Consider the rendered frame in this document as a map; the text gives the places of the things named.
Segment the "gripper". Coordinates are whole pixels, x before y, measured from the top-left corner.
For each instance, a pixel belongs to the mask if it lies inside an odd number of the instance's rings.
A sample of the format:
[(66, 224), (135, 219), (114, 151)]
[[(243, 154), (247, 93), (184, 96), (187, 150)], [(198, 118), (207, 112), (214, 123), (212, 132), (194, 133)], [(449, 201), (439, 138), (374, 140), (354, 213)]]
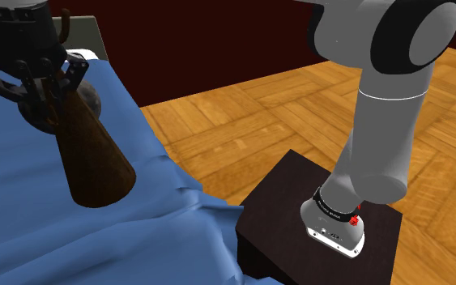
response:
[[(66, 71), (62, 70), (65, 60)], [(15, 103), (39, 104), (32, 75), (45, 76), (40, 107), (44, 119), (57, 119), (66, 101), (73, 98), (78, 106), (90, 110), (78, 93), (88, 67), (82, 55), (66, 56), (47, 2), (0, 2), (0, 70), (21, 82), (17, 86), (0, 79), (1, 97)]]

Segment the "dark grey round bowl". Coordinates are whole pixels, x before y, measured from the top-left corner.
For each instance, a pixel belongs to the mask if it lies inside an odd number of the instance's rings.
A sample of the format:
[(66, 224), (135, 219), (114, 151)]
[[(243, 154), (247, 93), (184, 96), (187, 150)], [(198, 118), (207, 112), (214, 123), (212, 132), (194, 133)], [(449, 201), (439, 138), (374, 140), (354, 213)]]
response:
[[(101, 101), (96, 89), (86, 79), (83, 79), (77, 88), (77, 92), (94, 114), (99, 117)], [(26, 122), (42, 132), (54, 134), (54, 128), (46, 121), (47, 116), (41, 112), (40, 106), (41, 104), (25, 101), (18, 103), (19, 111)]]

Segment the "brown cone-shaped vase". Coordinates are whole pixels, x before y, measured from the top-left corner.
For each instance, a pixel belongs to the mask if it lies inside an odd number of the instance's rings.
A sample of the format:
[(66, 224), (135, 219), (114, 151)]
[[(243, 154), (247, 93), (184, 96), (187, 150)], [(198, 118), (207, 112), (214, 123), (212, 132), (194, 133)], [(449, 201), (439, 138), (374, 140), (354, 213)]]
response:
[(77, 102), (68, 99), (63, 113), (49, 119), (70, 194), (80, 206), (108, 206), (132, 190), (136, 174), (99, 118)]

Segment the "bed with blue sheet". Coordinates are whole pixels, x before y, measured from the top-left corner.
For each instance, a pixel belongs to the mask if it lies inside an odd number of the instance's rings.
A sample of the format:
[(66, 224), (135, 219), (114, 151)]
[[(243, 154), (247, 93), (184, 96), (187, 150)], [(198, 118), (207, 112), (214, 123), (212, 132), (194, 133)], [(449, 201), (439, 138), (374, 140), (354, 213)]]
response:
[(0, 285), (279, 285), (242, 273), (242, 209), (205, 194), (168, 156), (110, 66), (96, 20), (75, 21), (71, 37), (137, 181), (113, 205), (77, 205), (55, 138), (0, 97)]

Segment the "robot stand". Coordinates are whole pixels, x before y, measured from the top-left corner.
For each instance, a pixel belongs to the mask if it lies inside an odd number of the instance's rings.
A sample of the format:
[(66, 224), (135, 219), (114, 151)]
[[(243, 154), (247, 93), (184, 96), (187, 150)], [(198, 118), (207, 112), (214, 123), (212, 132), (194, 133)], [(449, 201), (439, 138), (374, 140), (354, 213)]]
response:
[(349, 258), (315, 241), (300, 205), (329, 171), (290, 150), (242, 202), (237, 261), (244, 274), (283, 285), (390, 285), (402, 214), (387, 205), (360, 208), (365, 243)]

